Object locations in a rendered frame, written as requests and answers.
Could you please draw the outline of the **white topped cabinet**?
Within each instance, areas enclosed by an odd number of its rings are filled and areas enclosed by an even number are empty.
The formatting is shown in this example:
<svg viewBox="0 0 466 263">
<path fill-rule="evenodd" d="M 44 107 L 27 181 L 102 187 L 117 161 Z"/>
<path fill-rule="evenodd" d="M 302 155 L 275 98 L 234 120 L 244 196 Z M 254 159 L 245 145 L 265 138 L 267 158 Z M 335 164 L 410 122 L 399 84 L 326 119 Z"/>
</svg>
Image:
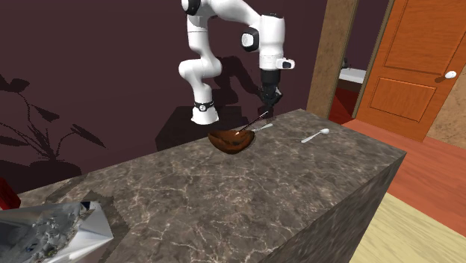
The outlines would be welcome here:
<svg viewBox="0 0 466 263">
<path fill-rule="evenodd" d="M 365 70 L 353 68 L 348 59 L 344 58 L 337 87 L 354 93 L 359 93 L 364 82 L 365 75 Z"/>
</svg>

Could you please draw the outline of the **brown bowl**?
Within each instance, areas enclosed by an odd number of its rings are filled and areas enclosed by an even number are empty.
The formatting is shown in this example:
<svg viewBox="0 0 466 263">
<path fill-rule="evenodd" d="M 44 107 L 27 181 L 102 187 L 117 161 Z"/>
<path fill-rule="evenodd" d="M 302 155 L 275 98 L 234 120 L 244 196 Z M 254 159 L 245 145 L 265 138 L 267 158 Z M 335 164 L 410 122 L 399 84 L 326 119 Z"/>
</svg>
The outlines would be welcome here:
<svg viewBox="0 0 466 263">
<path fill-rule="evenodd" d="M 214 130 L 208 133 L 208 139 L 221 152 L 233 155 L 247 148 L 255 139 L 255 133 L 251 130 Z"/>
</svg>

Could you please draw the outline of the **white spoon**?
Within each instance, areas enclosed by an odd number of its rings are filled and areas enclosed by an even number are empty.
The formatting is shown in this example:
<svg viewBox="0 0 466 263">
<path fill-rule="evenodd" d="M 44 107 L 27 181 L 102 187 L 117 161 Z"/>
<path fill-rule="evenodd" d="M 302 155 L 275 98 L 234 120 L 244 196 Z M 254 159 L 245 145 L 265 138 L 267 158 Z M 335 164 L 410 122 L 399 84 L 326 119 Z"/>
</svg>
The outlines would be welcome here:
<svg viewBox="0 0 466 263">
<path fill-rule="evenodd" d="M 321 129 L 319 130 L 319 132 L 309 136 L 309 137 L 306 137 L 304 139 L 301 140 L 301 143 L 307 143 L 308 141 L 310 141 L 311 139 L 313 139 L 314 137 L 318 136 L 319 134 L 328 134 L 329 133 L 329 129 Z"/>
</svg>

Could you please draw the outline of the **dark thin utensil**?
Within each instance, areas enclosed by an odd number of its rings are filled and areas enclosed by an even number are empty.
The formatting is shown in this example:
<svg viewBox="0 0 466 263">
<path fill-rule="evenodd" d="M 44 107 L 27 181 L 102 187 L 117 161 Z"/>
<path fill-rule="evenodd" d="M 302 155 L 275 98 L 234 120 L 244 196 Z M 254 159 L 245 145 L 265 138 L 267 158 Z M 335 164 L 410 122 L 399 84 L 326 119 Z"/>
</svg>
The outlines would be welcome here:
<svg viewBox="0 0 466 263">
<path fill-rule="evenodd" d="M 254 123 L 258 122 L 260 119 L 262 119 L 265 115 L 267 115 L 269 113 L 269 111 L 265 111 L 264 113 L 262 113 L 260 116 L 258 116 L 255 120 L 253 120 L 252 122 L 250 122 L 249 124 L 247 124 L 246 126 L 244 126 L 242 129 L 240 129 L 239 131 L 237 131 L 235 134 L 239 134 L 241 131 L 244 131 L 246 129 L 248 129 L 251 125 L 253 125 Z"/>
</svg>

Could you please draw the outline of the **orange door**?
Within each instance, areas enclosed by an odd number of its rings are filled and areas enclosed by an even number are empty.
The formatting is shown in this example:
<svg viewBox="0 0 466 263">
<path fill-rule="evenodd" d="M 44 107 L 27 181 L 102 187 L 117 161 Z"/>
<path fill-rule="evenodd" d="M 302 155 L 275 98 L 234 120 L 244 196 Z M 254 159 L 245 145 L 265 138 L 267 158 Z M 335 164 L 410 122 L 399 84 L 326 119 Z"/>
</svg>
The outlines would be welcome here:
<svg viewBox="0 0 466 263">
<path fill-rule="evenodd" d="M 357 119 L 422 141 L 466 64 L 466 0 L 394 0 Z"/>
</svg>

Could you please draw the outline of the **silver crumpled bag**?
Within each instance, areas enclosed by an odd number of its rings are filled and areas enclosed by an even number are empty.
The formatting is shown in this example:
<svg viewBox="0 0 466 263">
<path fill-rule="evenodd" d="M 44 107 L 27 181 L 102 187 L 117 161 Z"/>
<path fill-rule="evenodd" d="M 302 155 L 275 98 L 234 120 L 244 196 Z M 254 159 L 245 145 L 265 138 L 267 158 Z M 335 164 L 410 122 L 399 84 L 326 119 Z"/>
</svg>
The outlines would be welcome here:
<svg viewBox="0 0 466 263">
<path fill-rule="evenodd" d="M 113 239 L 98 202 L 0 211 L 0 263 L 99 263 Z"/>
</svg>

